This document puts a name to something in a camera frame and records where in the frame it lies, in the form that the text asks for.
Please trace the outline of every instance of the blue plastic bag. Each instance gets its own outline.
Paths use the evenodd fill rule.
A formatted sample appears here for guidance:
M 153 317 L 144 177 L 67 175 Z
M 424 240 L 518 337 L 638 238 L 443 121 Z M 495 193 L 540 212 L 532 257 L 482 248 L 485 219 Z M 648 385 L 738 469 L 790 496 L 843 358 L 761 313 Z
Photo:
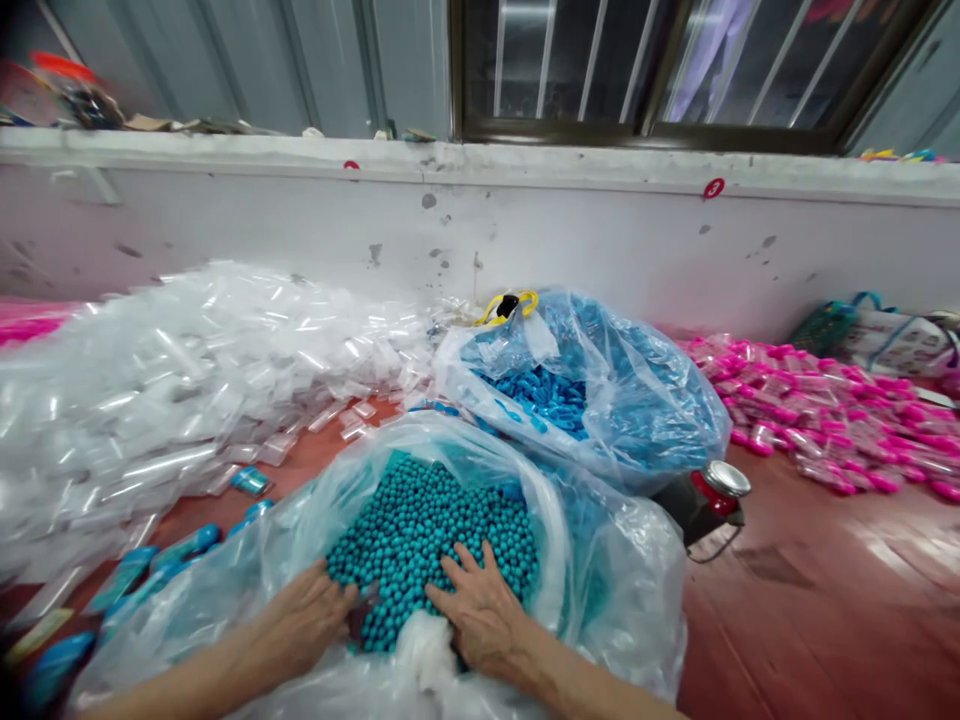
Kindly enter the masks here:
M 678 474 L 722 458 L 730 417 L 713 387 L 667 337 L 562 289 L 540 293 L 529 317 L 451 330 L 435 359 L 437 389 L 521 445 L 583 466 L 630 494 L 653 495 Z M 570 422 L 550 401 L 531 408 L 494 387 L 559 376 L 584 411 Z
M 396 451 L 441 462 L 464 484 L 518 483 L 541 565 L 527 612 L 585 657 L 675 702 L 687 637 L 681 610 L 686 556 L 679 530 L 663 508 L 624 497 L 582 468 L 537 465 L 462 420 L 418 412 L 371 430 L 316 480 L 174 578 L 93 657 L 69 707 L 88 707 L 155 677 L 254 618 L 347 531 Z M 407 625 L 415 625 L 417 617 Z M 440 623 L 446 627 L 446 620 Z M 404 626 L 395 654 L 332 647 L 306 675 L 232 717 L 543 716 L 503 683 L 472 672 L 436 676 L 430 658 L 434 651 L 450 653 L 449 635 L 405 642 L 415 631 Z

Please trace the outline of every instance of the metal lid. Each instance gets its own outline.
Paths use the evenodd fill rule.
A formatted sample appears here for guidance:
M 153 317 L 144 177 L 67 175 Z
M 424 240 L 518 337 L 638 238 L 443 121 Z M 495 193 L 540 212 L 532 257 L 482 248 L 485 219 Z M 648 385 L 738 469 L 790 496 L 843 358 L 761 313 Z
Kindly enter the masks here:
M 714 490 L 727 497 L 744 497 L 750 494 L 750 481 L 733 465 L 723 460 L 712 460 L 703 469 L 703 479 Z

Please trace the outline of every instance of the window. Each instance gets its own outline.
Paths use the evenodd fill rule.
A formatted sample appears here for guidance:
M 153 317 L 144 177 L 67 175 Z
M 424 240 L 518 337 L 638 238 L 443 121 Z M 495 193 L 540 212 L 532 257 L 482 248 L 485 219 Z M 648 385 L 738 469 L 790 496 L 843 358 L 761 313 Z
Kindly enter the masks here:
M 838 151 L 934 0 L 451 0 L 466 141 Z

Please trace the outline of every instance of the human hand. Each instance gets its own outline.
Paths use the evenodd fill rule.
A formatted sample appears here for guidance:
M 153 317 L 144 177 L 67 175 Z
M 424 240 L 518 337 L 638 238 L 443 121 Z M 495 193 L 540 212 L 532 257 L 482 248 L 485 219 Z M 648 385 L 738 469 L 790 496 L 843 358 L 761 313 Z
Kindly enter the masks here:
M 229 638 L 239 681 L 269 692 L 310 671 L 332 643 L 347 637 L 357 594 L 356 585 L 342 590 L 330 579 L 326 560 L 307 568 Z
M 451 557 L 440 564 L 456 593 L 428 584 L 427 597 L 453 623 L 454 642 L 466 663 L 479 673 L 511 681 L 525 664 L 528 636 L 539 626 L 507 587 L 489 542 L 483 541 L 483 568 L 464 545 L 453 548 L 463 567 Z

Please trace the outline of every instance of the red wooden floor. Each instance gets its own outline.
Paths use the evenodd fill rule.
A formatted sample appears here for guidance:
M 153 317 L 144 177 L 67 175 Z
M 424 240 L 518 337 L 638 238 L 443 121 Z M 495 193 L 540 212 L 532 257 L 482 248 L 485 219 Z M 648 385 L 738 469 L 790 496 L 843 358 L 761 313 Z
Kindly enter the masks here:
M 263 468 L 276 482 L 267 497 L 315 477 L 342 447 L 339 431 L 305 433 L 283 467 Z M 916 487 L 839 498 L 800 479 L 783 456 L 734 448 L 729 459 L 754 493 L 732 548 L 709 565 L 688 563 L 679 708 L 694 720 L 960 718 L 958 509 Z M 208 522 L 228 529 L 251 502 L 233 490 L 182 500 L 152 542 Z M 720 539 L 693 552 L 703 557 Z M 85 606 L 110 569 L 70 605 Z M 56 638 L 91 627 L 75 617 Z

